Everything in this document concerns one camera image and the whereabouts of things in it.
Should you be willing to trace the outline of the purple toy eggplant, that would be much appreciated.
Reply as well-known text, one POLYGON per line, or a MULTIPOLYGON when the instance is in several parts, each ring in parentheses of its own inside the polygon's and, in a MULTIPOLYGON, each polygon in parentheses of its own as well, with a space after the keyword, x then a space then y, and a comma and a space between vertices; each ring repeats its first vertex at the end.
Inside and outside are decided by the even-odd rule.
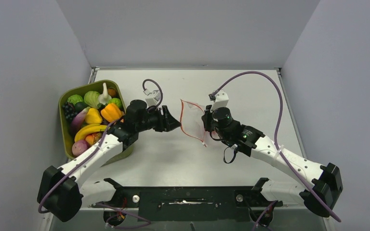
POLYGON ((80 111, 72 120, 70 127, 69 127, 69 133, 71 135, 76 135, 77 132, 81 129, 82 124, 85 121, 85 117, 87 113, 89 112, 90 107, 84 108, 82 111, 80 111))

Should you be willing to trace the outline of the yellow toy bell pepper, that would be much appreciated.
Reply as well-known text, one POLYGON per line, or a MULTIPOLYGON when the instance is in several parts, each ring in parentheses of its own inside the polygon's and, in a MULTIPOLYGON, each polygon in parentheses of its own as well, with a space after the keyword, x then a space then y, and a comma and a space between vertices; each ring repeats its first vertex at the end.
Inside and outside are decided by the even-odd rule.
POLYGON ((87 124, 101 124, 103 118, 100 115, 98 109, 90 108, 85 116, 85 123, 87 124))

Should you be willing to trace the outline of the light green toy lettuce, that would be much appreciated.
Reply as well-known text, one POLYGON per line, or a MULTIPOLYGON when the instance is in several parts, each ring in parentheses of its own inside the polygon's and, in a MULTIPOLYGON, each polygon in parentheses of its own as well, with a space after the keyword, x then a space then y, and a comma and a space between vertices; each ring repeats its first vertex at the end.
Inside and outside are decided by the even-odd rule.
POLYGON ((99 96, 99 92, 92 90, 85 93, 83 100, 88 106, 98 109, 100 107, 99 96))

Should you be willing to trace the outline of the dark green toy avocado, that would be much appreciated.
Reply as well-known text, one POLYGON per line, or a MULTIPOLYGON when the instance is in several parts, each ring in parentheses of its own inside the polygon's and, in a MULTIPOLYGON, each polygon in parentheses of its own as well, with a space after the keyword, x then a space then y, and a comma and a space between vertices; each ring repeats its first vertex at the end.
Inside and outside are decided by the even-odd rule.
POLYGON ((74 111, 76 113, 80 113, 82 110, 84 110, 87 107, 89 107, 89 106, 85 102, 78 102, 78 103, 74 104, 74 111))

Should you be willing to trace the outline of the orange toy bell pepper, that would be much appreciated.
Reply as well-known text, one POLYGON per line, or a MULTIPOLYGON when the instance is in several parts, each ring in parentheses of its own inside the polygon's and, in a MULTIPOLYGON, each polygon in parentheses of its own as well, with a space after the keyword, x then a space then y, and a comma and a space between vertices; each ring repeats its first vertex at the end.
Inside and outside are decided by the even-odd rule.
POLYGON ((107 104, 101 111, 101 116, 109 123, 122 117, 122 111, 114 103, 107 104))

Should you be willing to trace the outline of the red toy apple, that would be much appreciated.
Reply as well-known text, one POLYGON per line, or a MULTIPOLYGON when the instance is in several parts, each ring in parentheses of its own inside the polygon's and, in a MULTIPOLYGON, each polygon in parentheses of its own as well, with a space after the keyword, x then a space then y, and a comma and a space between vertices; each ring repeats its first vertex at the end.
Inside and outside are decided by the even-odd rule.
POLYGON ((218 134, 215 131, 211 132, 211 138, 213 140, 220 140, 220 137, 218 136, 218 134))

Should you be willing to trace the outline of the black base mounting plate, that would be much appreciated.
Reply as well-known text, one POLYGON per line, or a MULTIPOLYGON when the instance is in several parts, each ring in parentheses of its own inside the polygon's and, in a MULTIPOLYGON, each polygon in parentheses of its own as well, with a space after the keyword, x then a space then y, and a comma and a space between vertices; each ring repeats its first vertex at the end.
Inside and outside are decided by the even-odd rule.
POLYGON ((107 205, 137 209, 140 217, 150 221, 248 222, 271 203, 262 195, 268 178, 260 178, 253 186, 204 187, 134 187, 111 178, 104 181, 116 190, 107 205))

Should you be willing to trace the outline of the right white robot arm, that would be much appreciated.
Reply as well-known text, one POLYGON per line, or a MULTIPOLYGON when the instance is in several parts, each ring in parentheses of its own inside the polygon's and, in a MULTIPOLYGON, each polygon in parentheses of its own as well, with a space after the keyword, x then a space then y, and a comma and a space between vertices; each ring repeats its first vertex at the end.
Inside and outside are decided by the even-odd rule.
POLYGON ((296 184, 283 184, 277 189, 276 182, 264 178, 252 191, 252 200, 258 205, 268 201, 295 202, 304 205, 320 217, 330 217, 342 191, 340 169, 333 163, 323 165, 299 156, 277 145, 270 137, 252 126, 235 120, 229 108, 211 109, 206 106, 201 117, 206 132, 216 133, 220 141, 233 150, 248 157, 261 160, 278 169, 296 181, 296 184))

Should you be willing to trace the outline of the purple toy onion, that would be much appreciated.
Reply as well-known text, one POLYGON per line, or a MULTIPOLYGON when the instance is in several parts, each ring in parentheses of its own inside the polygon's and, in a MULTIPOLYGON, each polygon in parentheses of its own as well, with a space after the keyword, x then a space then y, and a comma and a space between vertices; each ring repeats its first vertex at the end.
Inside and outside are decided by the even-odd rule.
POLYGON ((89 148, 90 145, 85 140, 79 140, 72 145, 71 152, 74 157, 78 157, 89 148))

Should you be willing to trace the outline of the green toy cabbage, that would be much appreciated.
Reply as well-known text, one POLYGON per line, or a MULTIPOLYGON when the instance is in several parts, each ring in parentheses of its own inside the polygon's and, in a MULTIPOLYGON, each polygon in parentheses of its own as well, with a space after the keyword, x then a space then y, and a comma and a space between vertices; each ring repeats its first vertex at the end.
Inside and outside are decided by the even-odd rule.
POLYGON ((83 101, 84 101, 83 97, 78 94, 71 95, 66 100, 67 103, 72 103, 73 105, 83 101))

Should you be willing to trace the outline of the yellow toy banana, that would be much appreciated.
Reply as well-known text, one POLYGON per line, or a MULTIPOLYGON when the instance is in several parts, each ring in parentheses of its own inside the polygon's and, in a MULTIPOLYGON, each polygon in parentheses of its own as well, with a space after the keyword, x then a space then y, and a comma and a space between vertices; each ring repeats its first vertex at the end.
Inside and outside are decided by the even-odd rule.
POLYGON ((89 124, 81 128, 74 137, 74 142, 84 140, 87 135, 105 131, 107 125, 89 124))

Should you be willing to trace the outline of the black toy grapes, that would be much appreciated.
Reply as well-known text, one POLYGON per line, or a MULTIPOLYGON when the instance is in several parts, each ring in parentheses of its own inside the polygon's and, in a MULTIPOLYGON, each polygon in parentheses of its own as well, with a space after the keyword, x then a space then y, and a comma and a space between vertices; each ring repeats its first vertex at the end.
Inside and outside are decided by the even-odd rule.
POLYGON ((62 105, 62 109, 64 111, 65 119, 68 123, 71 123, 78 114, 75 110, 74 104, 70 102, 64 103, 62 105))

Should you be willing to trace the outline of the white toy garlic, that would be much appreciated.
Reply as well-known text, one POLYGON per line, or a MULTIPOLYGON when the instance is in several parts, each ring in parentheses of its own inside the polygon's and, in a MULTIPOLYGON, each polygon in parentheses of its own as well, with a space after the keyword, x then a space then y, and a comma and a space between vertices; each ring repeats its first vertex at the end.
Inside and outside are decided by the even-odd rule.
POLYGON ((103 92, 98 96, 98 101, 102 105, 108 104, 112 97, 108 94, 108 87, 106 83, 103 83, 103 92))

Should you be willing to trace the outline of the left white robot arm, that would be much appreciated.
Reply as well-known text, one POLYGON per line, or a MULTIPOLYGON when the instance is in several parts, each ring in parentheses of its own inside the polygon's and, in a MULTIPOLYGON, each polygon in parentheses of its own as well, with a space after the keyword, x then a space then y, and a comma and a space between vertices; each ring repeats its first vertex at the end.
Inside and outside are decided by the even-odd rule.
POLYGON ((60 166, 48 167, 40 183, 38 212, 51 213, 62 222, 72 219, 82 207, 109 202, 117 191, 111 179, 86 183, 109 159, 121 154, 139 137, 139 133, 153 129, 169 132, 181 126, 167 106, 147 109, 146 102, 133 100, 120 119, 106 126, 101 139, 84 153, 60 166))

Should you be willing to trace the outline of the clear zip bag orange zipper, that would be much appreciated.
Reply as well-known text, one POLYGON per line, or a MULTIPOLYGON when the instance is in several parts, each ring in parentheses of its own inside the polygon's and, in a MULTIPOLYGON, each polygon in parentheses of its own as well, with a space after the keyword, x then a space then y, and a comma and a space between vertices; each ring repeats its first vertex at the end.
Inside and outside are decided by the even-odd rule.
POLYGON ((202 116, 205 114, 205 106, 181 99, 180 123, 181 131, 204 147, 209 147, 213 142, 209 133, 205 130, 202 116))

